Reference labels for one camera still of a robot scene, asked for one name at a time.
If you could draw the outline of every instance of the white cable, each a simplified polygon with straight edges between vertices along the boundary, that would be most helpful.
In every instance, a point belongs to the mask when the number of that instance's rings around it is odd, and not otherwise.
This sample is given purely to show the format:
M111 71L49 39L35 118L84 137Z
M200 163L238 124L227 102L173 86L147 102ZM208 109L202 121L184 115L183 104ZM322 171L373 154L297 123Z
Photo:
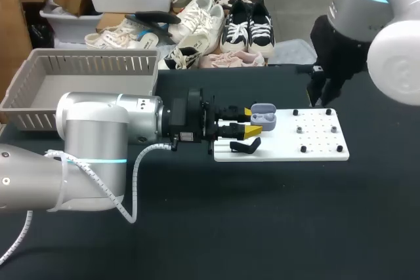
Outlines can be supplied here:
M18 248L19 244L21 244L21 242L23 241L25 235L27 234L28 230L29 230L29 226L31 225L31 221L32 221L32 210L28 211L26 213L26 220L25 220L25 224L24 227L22 228L22 231L20 232L18 238L16 239L16 241L13 243L12 246L10 246L10 248L7 250L7 252L2 255L2 257L0 258L0 266L6 261L6 259L9 258L9 256Z
M60 187L60 193L58 194L57 202L52 209L48 209L48 212L56 212L60 210L61 205L63 204L64 200L64 194L66 191L66 184L67 184L67 176L68 176L68 161L66 159L66 155L64 152L60 155L61 158L61 168L62 168L62 176L61 176L61 187Z
M131 216L123 207L123 205L117 200L117 197L110 191L108 187L103 183L103 181L96 175L96 173L88 166L87 163L79 161L76 157L65 153L63 151L49 151L47 154L45 154L45 157L65 157L66 159L70 160L74 164L76 164L83 172L85 172L87 175L89 175L104 191L104 193L112 200L115 207L120 211L120 213L124 216L124 218L130 222L135 223L137 220L137 173L138 173L138 166L140 165L140 162L142 161L143 157L153 151L153 150L171 150L170 144L152 144L151 146L148 146L146 149L140 152L138 155L135 163L134 163L134 169L133 169L133 215ZM26 220L24 227L22 228L22 231L20 232L18 238L13 243L13 245L7 250L7 252L2 255L0 258L0 266L6 261L6 259L18 248L19 244L23 241L25 238L25 235L27 234L29 227L31 225L32 221L32 211L28 211L26 213Z

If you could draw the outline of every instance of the black tool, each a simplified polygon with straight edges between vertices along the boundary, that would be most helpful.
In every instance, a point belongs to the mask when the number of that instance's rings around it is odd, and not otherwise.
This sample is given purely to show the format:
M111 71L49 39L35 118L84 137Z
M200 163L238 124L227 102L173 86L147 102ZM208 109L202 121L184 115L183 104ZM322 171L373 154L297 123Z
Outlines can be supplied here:
M232 151L246 153L246 154L253 154L255 150L260 146L261 138L258 137L254 140L254 142L248 146L247 144L242 144L240 142L231 141L230 142L230 149Z
M161 23L168 23L168 24L179 24L181 23L181 19L173 14L163 11L146 11L140 12L137 11L134 13L136 18L140 21L145 22L161 22Z

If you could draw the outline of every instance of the white sneaker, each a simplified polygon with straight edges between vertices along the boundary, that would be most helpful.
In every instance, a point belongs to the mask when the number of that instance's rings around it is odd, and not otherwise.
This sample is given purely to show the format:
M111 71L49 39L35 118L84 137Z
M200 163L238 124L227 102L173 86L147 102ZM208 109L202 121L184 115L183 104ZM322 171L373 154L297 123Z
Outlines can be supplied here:
M128 33L133 35L138 35L140 32L144 31L145 27L142 25L131 21L129 19L124 18L124 20L121 21L120 24L117 26L110 26L107 28L104 28L103 31L110 31L112 33Z
M219 45L219 39L224 25L223 7L215 5L208 13L203 10L201 16L201 22L194 34L206 33L209 36L210 46L204 53L206 55L214 52L217 45Z
M210 38L206 33L192 34L161 59L157 67L160 70L191 68L209 48L209 45Z
M139 49L137 36L130 33L113 33L108 30L101 34L88 34L85 43L88 49Z
M213 0L192 0L185 9L178 13L181 19L179 24L171 24L168 32L172 34L172 40L180 43L185 37L194 33L200 24L201 12L208 12L213 6Z

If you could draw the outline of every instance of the white robotic arm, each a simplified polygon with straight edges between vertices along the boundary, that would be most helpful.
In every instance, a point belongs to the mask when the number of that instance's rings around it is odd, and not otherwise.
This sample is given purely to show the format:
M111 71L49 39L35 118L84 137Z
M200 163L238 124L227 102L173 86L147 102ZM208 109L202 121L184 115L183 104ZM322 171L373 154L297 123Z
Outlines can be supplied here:
M311 38L328 76L340 85L348 77L331 73L342 71L347 64L357 68L360 64L352 64L356 57L367 61L369 74L383 93L405 104L420 105L420 0L334 0L327 20L337 34L326 36L328 27L318 24Z

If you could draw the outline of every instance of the black clamp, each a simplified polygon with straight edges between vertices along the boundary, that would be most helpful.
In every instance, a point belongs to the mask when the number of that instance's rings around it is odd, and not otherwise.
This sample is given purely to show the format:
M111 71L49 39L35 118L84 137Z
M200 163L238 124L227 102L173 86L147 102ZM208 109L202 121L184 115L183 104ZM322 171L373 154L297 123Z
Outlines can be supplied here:
M248 146L247 144L242 144L241 142L231 141L230 142L230 149L232 151L246 153L246 154L253 154L261 144L261 138L257 137L254 142Z

